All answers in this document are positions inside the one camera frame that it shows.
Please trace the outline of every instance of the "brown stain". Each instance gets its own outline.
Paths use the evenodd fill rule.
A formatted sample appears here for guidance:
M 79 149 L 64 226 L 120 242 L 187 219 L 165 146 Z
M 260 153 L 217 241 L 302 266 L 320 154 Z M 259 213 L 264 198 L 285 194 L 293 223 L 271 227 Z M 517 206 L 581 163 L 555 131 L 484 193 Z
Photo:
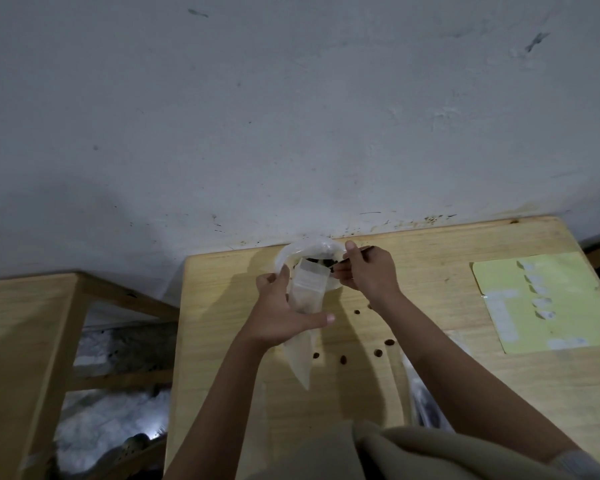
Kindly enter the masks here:
M 525 204 L 522 204 L 520 207 L 518 207 L 516 209 L 503 210 L 502 212 L 496 212 L 493 215 L 494 216 L 508 216 L 511 214 L 524 214 L 526 212 L 533 212 L 535 210 L 538 210 L 538 206 L 533 202 L 527 202 Z

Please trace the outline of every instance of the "yellow paper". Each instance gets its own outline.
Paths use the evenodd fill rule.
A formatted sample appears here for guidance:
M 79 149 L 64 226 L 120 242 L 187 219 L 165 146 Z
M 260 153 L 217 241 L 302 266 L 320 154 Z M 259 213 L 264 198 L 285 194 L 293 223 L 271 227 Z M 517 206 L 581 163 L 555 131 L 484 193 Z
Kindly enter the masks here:
M 472 269 L 505 353 L 600 345 L 600 282 L 579 252 Z

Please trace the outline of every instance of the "plastic bag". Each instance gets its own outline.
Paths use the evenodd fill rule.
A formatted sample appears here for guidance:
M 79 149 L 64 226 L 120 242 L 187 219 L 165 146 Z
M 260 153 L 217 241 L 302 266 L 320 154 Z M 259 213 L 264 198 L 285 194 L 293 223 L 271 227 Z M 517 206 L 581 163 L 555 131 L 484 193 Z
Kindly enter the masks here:
M 344 246 L 328 237 L 303 239 L 280 250 L 274 262 L 276 274 L 286 264 L 291 270 L 287 291 L 289 305 L 300 313 L 317 313 L 322 309 L 325 291 L 342 286 L 330 276 L 325 266 L 303 258 L 341 260 Z M 283 351 L 296 378 L 309 390 L 316 331 L 304 331 L 283 344 Z

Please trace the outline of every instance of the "white wall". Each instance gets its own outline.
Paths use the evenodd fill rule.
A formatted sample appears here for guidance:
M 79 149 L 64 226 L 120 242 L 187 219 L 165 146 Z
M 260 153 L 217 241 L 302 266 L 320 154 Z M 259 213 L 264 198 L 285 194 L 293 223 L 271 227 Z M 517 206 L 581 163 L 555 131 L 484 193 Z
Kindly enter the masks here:
M 530 214 L 600 233 L 600 0 L 0 0 L 0 276 L 161 296 L 194 253 Z

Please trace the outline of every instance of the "floor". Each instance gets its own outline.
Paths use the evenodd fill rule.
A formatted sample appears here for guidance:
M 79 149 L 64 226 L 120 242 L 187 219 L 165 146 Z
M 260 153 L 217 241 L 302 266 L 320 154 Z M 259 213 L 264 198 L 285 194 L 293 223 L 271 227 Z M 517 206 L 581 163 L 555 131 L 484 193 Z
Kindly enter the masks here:
M 167 323 L 84 332 L 74 371 L 94 376 L 172 369 L 176 331 L 177 324 Z M 55 437 L 62 477 L 80 476 L 138 433 L 151 439 L 164 434 L 170 395 L 170 388 L 153 387 L 67 393 Z

